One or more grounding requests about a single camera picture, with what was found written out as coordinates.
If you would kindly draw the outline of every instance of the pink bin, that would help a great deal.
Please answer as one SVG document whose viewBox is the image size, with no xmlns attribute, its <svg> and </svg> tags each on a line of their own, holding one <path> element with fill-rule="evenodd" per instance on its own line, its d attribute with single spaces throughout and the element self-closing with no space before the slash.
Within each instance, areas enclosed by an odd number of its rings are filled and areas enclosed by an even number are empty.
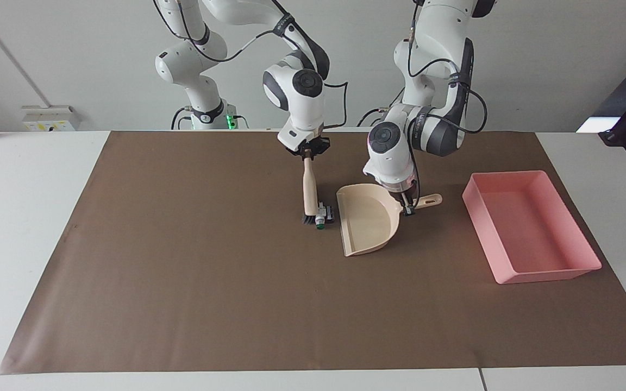
<svg viewBox="0 0 626 391">
<path fill-rule="evenodd" d="M 497 283 L 567 280 L 600 269 L 544 171 L 475 173 L 462 198 Z"/>
</svg>

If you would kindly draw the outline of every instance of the beige dustpan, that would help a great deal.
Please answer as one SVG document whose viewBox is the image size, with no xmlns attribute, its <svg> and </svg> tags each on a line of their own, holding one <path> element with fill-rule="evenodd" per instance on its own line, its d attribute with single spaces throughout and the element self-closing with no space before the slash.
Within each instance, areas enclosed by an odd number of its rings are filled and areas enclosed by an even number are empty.
<svg viewBox="0 0 626 391">
<path fill-rule="evenodd" d="M 420 198 L 416 209 L 439 205 L 442 201 L 441 195 L 426 195 Z M 382 186 L 345 186 L 337 191 L 337 203 L 346 257 L 384 247 L 400 224 L 402 206 Z"/>
</svg>

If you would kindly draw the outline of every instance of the white wall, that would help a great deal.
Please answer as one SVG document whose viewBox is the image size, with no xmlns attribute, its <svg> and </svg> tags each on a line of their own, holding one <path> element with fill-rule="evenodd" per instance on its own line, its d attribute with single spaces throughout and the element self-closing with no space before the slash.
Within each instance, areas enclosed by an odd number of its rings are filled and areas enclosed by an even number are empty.
<svg viewBox="0 0 626 391">
<path fill-rule="evenodd" d="M 283 0 L 332 60 L 331 83 L 350 81 L 350 123 L 388 104 L 402 87 L 392 51 L 407 35 L 411 0 Z M 210 27 L 238 49 L 263 26 Z M 472 20 L 474 89 L 490 109 L 488 129 L 576 131 L 626 77 L 626 2 L 502 0 Z M 154 56 L 176 43 L 150 0 L 0 1 L 0 38 L 52 104 L 69 104 L 82 129 L 165 129 L 186 104 L 162 81 Z M 261 74 L 288 47 L 269 36 L 207 74 L 253 127 L 286 114 L 261 91 Z M 341 91 L 328 91 L 327 121 L 341 119 Z M 20 106 L 40 104 L 0 50 L 0 130 L 22 129 Z M 471 126 L 480 109 L 470 108 Z"/>
</svg>

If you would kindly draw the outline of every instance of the tabletop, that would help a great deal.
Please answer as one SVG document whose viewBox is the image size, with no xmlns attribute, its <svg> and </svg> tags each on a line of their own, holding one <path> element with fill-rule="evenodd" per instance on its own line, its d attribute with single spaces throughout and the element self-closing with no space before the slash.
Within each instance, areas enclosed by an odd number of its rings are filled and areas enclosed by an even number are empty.
<svg viewBox="0 0 626 391">
<path fill-rule="evenodd" d="M 0 133 L 0 362 L 108 135 Z M 626 152 L 596 135 L 538 137 L 626 291 Z M 0 389 L 515 390 L 526 383 L 626 389 L 626 367 L 0 376 Z"/>
</svg>

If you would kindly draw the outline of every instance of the brown mat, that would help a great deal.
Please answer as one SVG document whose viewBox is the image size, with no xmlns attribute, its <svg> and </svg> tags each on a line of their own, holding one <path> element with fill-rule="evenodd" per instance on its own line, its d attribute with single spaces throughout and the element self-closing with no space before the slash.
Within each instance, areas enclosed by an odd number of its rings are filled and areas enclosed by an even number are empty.
<svg viewBox="0 0 626 391">
<path fill-rule="evenodd" d="M 321 198 L 368 182 L 365 134 L 333 134 Z M 626 364 L 626 293 L 603 267 L 498 285 L 460 194 L 474 171 L 546 171 L 534 134 L 417 154 L 444 203 L 345 258 L 301 225 L 301 162 L 269 133 L 112 133 L 0 373 Z"/>
</svg>

